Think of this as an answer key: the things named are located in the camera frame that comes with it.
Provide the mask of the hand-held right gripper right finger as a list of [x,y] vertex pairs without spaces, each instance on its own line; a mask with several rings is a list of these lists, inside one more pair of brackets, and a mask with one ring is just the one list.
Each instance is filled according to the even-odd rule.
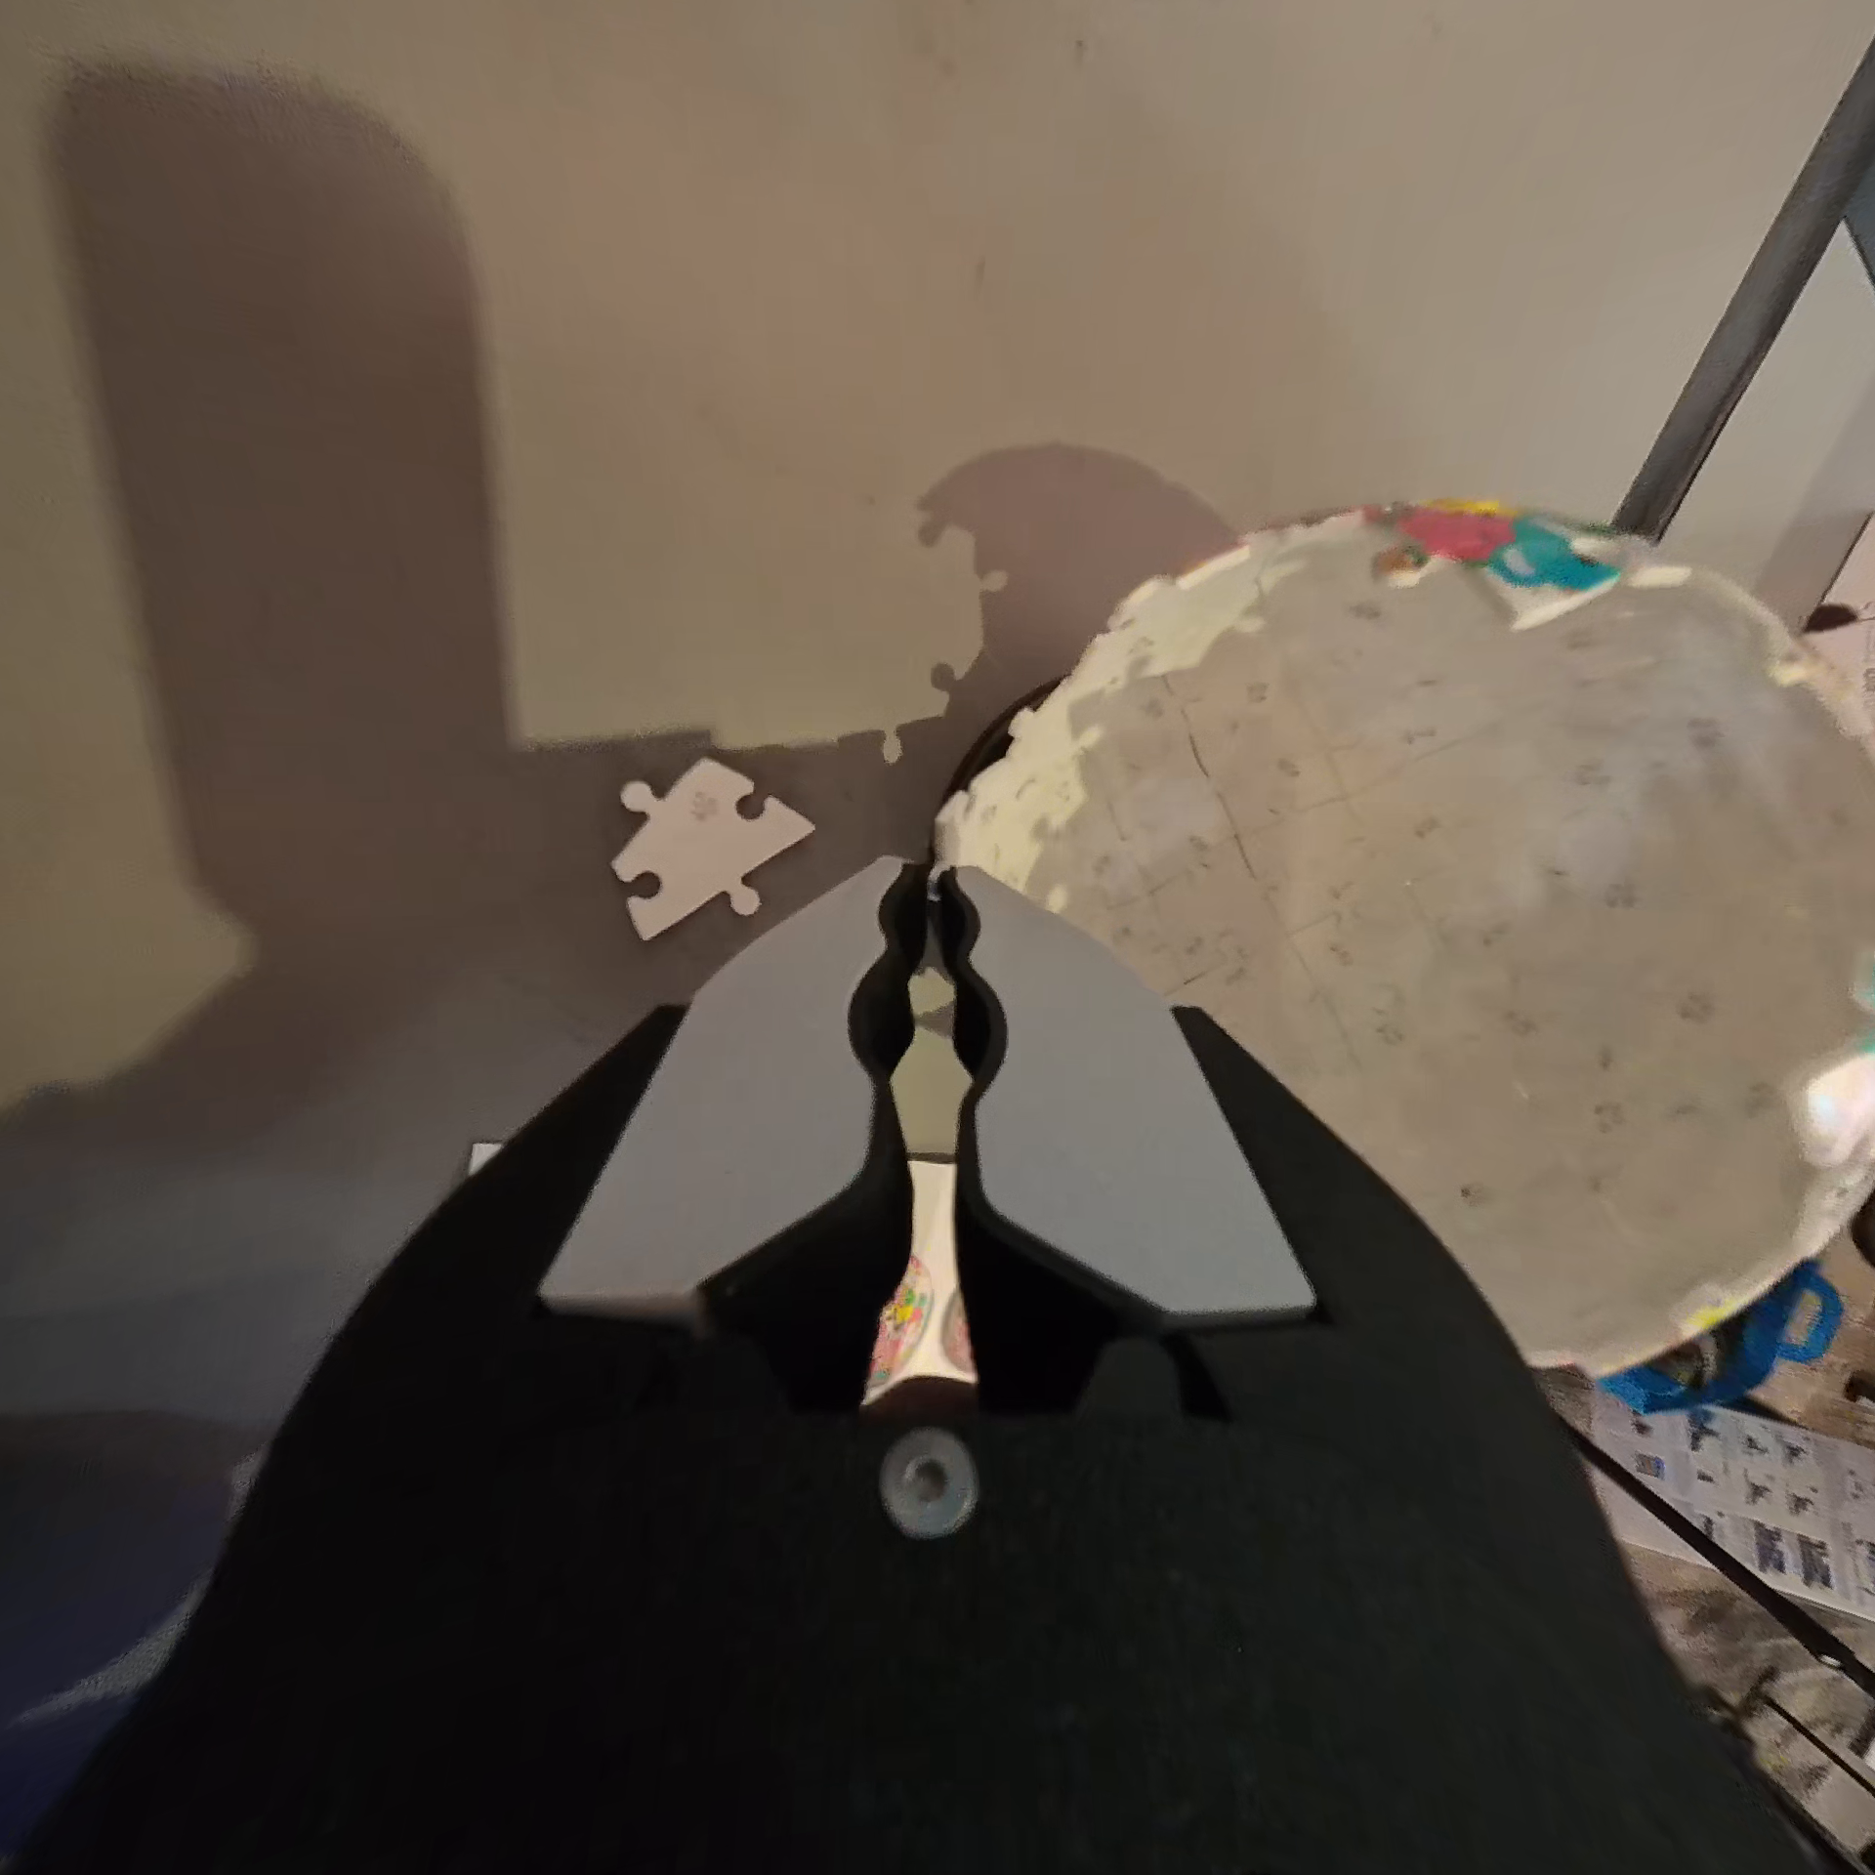
[[954,1042],[957,1278],[978,1405],[1067,1413],[1113,1344],[1293,1325],[1315,1286],[1164,994],[980,867],[936,880]]

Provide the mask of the blue bag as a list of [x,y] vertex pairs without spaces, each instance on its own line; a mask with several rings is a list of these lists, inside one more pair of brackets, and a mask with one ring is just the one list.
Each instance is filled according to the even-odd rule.
[[1652,1361],[1602,1375],[1597,1386],[1639,1416],[1724,1408],[1777,1366],[1815,1365],[1832,1344],[1841,1321],[1839,1286],[1823,1275],[1817,1259],[1799,1263],[1736,1315],[1697,1328]]

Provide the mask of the white puzzle piece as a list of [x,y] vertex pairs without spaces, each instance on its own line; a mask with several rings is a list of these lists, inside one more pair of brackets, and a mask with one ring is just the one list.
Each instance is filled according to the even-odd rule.
[[626,888],[654,882],[651,893],[628,895],[626,907],[643,942],[659,940],[717,899],[742,918],[761,907],[749,873],[804,842],[814,822],[771,794],[745,811],[756,794],[749,778],[710,754],[692,761],[662,794],[644,780],[621,787],[621,807],[640,815],[640,823],[611,858],[611,873]]

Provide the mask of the printed instruction sheet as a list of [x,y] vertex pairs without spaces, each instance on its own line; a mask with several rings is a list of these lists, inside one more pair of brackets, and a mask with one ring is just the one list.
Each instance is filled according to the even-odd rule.
[[[621,1139],[590,1180],[541,1148],[488,1153],[425,1228],[459,1228],[552,1321],[644,1354],[654,1395],[855,1416],[916,1381],[974,1390],[947,1166],[889,1148],[884,1180],[865,1182],[863,1169],[819,1175],[792,1147]],[[783,1325],[804,1340],[765,1350],[688,1296],[742,1259],[778,1275]]]

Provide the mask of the black ball stand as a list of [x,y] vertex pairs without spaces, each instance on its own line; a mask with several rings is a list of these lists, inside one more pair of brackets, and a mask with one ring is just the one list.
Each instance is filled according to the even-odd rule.
[[1016,720],[1044,703],[1059,684],[1060,674],[1022,691],[964,746],[964,754],[946,783],[946,802],[957,794],[964,794],[985,768],[996,765],[1008,753]]

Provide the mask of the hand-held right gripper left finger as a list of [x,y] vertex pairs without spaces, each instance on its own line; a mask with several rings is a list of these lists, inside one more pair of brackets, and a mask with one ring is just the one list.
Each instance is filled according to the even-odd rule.
[[724,962],[674,1019],[542,1311],[732,1341],[808,1413],[855,1413],[910,1259],[889,1092],[925,949],[925,866],[878,858]]

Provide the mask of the colourful 3D puzzle ball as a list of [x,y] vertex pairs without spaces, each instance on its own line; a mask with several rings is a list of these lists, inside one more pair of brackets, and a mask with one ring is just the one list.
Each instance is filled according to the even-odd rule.
[[1350,510],[1127,591],[936,852],[1207,1011],[1535,1366],[1718,1325],[1871,1195],[1871,703],[1622,538],[1539,596]]

